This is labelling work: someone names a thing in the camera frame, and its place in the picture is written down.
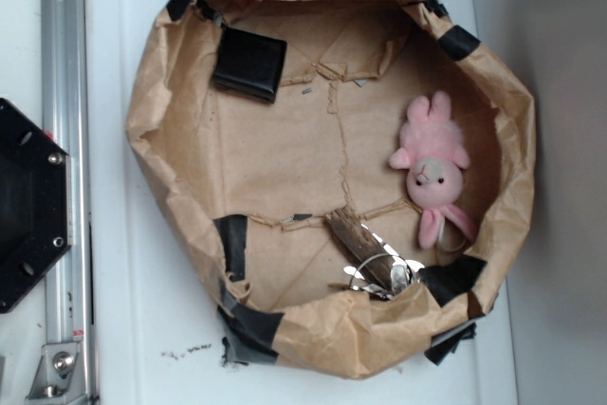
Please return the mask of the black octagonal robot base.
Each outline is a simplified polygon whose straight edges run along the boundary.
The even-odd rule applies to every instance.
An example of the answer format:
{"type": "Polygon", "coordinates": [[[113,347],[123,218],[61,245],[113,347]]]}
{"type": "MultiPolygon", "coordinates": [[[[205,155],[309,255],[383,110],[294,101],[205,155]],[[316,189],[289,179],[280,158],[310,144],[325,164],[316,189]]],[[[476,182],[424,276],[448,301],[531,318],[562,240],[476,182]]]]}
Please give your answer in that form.
{"type": "Polygon", "coordinates": [[[1,100],[1,312],[10,313],[70,246],[68,154],[1,100]]]}

